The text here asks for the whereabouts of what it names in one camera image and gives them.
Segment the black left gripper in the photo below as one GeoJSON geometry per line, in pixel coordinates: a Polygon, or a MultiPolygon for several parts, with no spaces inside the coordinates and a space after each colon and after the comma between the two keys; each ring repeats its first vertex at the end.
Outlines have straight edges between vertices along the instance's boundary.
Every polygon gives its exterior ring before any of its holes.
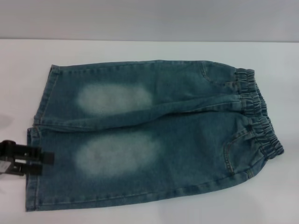
{"type": "Polygon", "coordinates": [[[42,165],[53,163],[54,153],[41,152],[39,147],[19,145],[11,140],[0,143],[0,173],[9,175],[41,175],[42,165]]]}

